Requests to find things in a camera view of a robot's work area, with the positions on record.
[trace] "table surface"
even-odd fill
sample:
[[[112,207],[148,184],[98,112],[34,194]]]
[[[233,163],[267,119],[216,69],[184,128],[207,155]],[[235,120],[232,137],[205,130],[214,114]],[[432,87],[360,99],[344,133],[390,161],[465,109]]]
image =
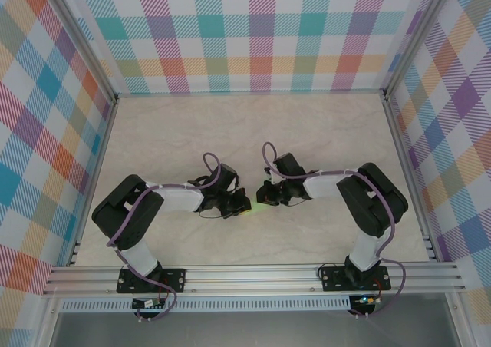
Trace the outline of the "table surface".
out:
[[[410,201],[376,94],[167,96],[120,101],[91,213],[129,174],[156,183],[183,183],[207,174],[206,151],[238,172],[255,201],[265,179],[266,140],[280,155],[292,152],[306,171],[356,169],[374,162]],[[396,228],[384,257],[427,260],[411,202]],[[227,220],[159,213],[145,240],[166,265],[325,263],[343,262],[358,231],[336,195],[296,207],[253,202],[251,212]],[[106,242],[89,219],[76,265],[120,265]]]

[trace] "beige marble surface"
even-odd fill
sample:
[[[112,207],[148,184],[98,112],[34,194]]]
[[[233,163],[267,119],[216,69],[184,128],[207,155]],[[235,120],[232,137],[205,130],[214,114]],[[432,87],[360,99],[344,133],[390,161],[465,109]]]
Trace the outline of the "beige marble surface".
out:
[[[376,94],[276,94],[123,99],[107,148],[93,208],[128,174],[182,183],[207,174],[212,151],[241,177],[248,196],[264,179],[261,147],[292,152],[306,169],[358,168],[373,161],[409,199]],[[196,213],[158,214],[145,236],[162,264],[341,262],[358,228],[341,197],[297,207],[267,207],[227,220]],[[205,212],[213,216],[218,212]],[[107,237],[89,220],[78,266],[119,265]],[[412,205],[384,257],[426,260]]]

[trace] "black mounting plate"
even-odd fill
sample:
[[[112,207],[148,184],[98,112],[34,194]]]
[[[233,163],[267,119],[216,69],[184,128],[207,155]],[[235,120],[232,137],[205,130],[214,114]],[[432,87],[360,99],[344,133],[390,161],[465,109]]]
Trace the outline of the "black mounting plate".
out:
[[[374,276],[359,287],[354,287],[351,284],[351,281],[344,273],[344,266],[323,266],[318,271],[318,274],[322,279],[322,289],[325,292],[378,291],[379,287],[374,279],[380,282],[382,291],[388,291],[391,288],[390,279],[388,278],[389,273],[386,266],[377,266],[376,270],[374,271]]]
[[[160,271],[159,282],[172,287],[176,293],[184,292],[186,284],[185,269],[162,269]],[[116,293],[158,293],[159,286],[145,282],[135,276],[129,269],[121,269],[117,282]]]

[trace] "purple cable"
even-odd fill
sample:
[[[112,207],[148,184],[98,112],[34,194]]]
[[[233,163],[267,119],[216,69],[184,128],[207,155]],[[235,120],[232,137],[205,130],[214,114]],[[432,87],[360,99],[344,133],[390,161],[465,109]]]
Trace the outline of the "purple cable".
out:
[[[358,172],[356,172],[354,170],[329,170],[329,171],[325,171],[325,172],[302,174],[301,176],[287,176],[285,174],[282,174],[282,173],[278,172],[278,170],[275,167],[273,167],[273,165],[271,163],[269,163],[269,160],[268,160],[268,158],[266,156],[266,147],[267,146],[270,146],[271,149],[273,150],[273,154],[275,155],[273,161],[276,160],[276,158],[278,157],[278,153],[276,152],[275,145],[273,145],[269,141],[266,141],[262,145],[262,157],[263,157],[264,161],[266,162],[266,165],[268,166],[268,168],[270,169],[270,171],[273,172],[274,174],[282,177],[282,178],[290,179],[290,180],[299,180],[299,179],[304,179],[304,178],[309,178],[309,177],[338,176],[338,175],[351,174],[351,175],[356,176],[356,177],[360,178],[361,180],[363,180],[374,191],[374,193],[377,195],[378,199],[382,203],[382,206],[387,211],[387,215],[389,216],[389,221],[390,221],[390,234],[389,234],[389,238],[387,238],[387,240],[382,244],[381,248],[378,249],[378,251],[375,253],[375,256],[376,257],[380,257],[382,251],[385,249],[385,247],[387,247],[387,245],[394,238],[395,231],[396,231],[396,222],[395,222],[395,219],[394,219],[394,215],[392,214],[392,210],[390,210],[389,204],[385,200],[384,195],[382,195],[382,192],[380,192],[379,189],[377,189],[377,187],[366,176],[364,176],[363,174],[358,173]],[[400,287],[397,290],[397,292],[396,292],[395,296],[393,297],[393,299],[383,309],[379,309],[378,311],[373,312],[371,315],[376,314],[376,313],[379,313],[382,310],[387,309],[387,307],[390,306],[391,304],[393,304],[394,303],[394,300],[397,299],[397,297],[399,297],[400,293],[402,292],[402,289],[404,288],[404,284],[406,283],[406,269],[404,268],[404,265],[402,263],[400,263],[400,262],[398,262],[396,260],[389,260],[389,259],[384,259],[384,258],[381,258],[381,260],[384,263],[393,263],[393,264],[397,264],[398,266],[400,266],[400,268],[402,269],[402,281],[400,282]]]
[[[117,249],[117,247],[114,245],[114,241],[116,241],[119,236],[122,234],[122,232],[124,231],[124,229],[126,228],[126,226],[128,225],[128,223],[130,222],[131,220],[131,217],[133,216],[134,212],[135,212],[135,209],[138,207],[138,205],[140,205],[140,202],[141,200],[150,192],[154,191],[154,190],[158,190],[159,188],[172,188],[172,187],[175,187],[175,188],[184,188],[186,190],[202,190],[204,188],[207,188],[207,187],[210,187],[212,186],[213,184],[216,183],[216,181],[219,179],[220,177],[220,173],[222,172],[222,166],[220,165],[220,160],[219,158],[213,154],[213,153],[204,153],[203,154],[203,161],[205,162],[205,165],[206,167],[208,168],[208,170],[210,172],[213,172],[211,167],[209,166],[208,162],[206,161],[206,157],[207,156],[211,156],[213,159],[215,159],[216,163],[217,163],[217,166],[218,166],[218,170],[216,172],[216,175],[215,175],[215,178],[212,179],[211,182],[207,183],[207,184],[204,184],[202,186],[186,186],[184,184],[176,184],[176,183],[168,183],[168,184],[161,184],[161,185],[156,185],[156,186],[151,186],[151,187],[148,187],[144,192],[142,192],[141,195],[139,195],[139,197],[137,198],[137,200],[135,201],[135,204],[131,207],[131,210],[130,212],[126,215],[126,218],[124,219],[123,223],[121,224],[120,228],[117,230],[117,232],[110,238],[109,242],[107,242],[106,246],[107,247],[113,247],[116,251],[116,255],[121,259],[121,261],[128,267],[128,269],[135,275],[137,276],[138,278],[144,280],[145,282],[148,282],[148,283],[151,283],[151,284],[154,284],[155,286],[159,286],[159,287],[162,287],[163,289],[166,289],[168,290],[169,292],[171,292],[174,296],[174,299],[173,299],[173,302],[170,304],[170,306],[165,309],[164,311],[162,312],[159,312],[159,314],[157,316],[154,316],[152,319],[146,319],[148,322],[150,320],[158,320],[158,319],[161,319],[163,318],[165,315],[167,315],[169,313],[169,311],[176,305],[177,303],[177,293],[176,291],[172,288],[172,287],[169,287],[163,283],[160,283],[160,282],[157,282],[155,280],[152,280],[152,279],[149,279],[147,277],[145,277],[144,275],[140,274],[139,272],[137,272],[128,262],[127,260],[124,258],[123,254]],[[142,320],[142,317],[140,315],[140,310],[138,309],[137,310],[137,316],[140,318],[140,320]]]

